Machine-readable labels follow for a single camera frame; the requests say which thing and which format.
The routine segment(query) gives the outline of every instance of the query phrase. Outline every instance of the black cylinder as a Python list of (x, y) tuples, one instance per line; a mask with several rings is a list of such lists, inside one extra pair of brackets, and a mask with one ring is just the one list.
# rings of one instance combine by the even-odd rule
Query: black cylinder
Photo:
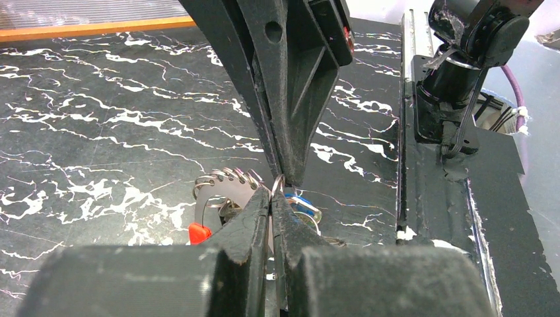
[(420, 90), (435, 102), (449, 102), (454, 109), (466, 106), (481, 70), (460, 60), (453, 54), (436, 69), (429, 69)]

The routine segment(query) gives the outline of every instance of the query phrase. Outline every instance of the black plastic bracket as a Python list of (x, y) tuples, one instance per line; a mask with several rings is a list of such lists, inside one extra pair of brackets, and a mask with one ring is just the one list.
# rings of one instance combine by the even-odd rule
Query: black plastic bracket
[(272, 174), (303, 182), (311, 137), (352, 62), (345, 0), (180, 0), (257, 127)]
[[(424, 65), (431, 57), (416, 55), (412, 59), (413, 70), (413, 109), (416, 141), (420, 143), (441, 144), (443, 136), (443, 122), (449, 121), (459, 126), (464, 110), (453, 110), (445, 104), (437, 104), (429, 100), (419, 88), (419, 83), (426, 72)], [(468, 120), (461, 152), (474, 154), (479, 149), (479, 141), (475, 132), (474, 120)]]

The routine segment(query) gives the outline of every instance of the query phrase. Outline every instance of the marble pattern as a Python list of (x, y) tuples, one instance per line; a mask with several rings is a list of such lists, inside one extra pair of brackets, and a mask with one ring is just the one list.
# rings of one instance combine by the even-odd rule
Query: marble pattern
[[(398, 26), (355, 20), (313, 138), (304, 186), (321, 231), (393, 244)], [(87, 244), (188, 244), (196, 177), (272, 177), (243, 100), (196, 29), (0, 47), (0, 309), (11, 316), (52, 252)]]

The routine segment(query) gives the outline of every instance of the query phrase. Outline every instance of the black marble surface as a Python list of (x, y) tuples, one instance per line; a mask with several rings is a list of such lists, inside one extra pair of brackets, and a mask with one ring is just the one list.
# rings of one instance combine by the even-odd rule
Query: black marble surface
[[(323, 235), (395, 241), (399, 27), (355, 20), (310, 151), (302, 195)], [(0, 311), (49, 253), (87, 244), (187, 244), (193, 181), (270, 171), (253, 123), (196, 28), (0, 48)]]

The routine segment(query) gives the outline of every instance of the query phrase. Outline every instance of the orange wooden frame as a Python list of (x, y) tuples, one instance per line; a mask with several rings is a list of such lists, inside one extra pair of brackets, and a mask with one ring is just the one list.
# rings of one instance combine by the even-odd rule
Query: orange wooden frame
[(125, 22), (19, 28), (15, 30), (0, 30), (0, 42), (39, 40), (42, 38), (66, 38), (127, 31), (161, 30), (165, 28), (184, 28), (195, 25), (191, 17), (176, 17)]

